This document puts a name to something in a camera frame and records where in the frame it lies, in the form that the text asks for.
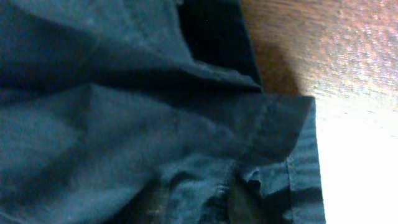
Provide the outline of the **navy blue shorts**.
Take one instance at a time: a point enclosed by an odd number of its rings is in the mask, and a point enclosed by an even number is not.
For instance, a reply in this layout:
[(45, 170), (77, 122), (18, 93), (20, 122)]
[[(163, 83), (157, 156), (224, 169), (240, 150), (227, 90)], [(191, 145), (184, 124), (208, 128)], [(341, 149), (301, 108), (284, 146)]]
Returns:
[(239, 1), (2, 1), (1, 222), (325, 223), (311, 96), (264, 92)]

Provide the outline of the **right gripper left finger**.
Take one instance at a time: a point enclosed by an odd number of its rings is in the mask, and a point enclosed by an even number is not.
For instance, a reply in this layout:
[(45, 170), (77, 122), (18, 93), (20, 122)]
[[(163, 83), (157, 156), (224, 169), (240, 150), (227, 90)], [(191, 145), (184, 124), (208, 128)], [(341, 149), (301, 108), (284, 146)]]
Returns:
[(152, 180), (105, 224), (160, 224), (168, 197), (169, 188), (159, 179)]

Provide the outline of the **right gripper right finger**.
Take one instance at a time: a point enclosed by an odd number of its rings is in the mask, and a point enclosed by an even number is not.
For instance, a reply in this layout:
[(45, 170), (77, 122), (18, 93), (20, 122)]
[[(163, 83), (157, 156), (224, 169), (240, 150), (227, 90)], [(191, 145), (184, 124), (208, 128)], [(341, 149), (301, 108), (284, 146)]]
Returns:
[(264, 216), (256, 197), (249, 193), (241, 182), (233, 182), (228, 199), (228, 218), (230, 224), (263, 224)]

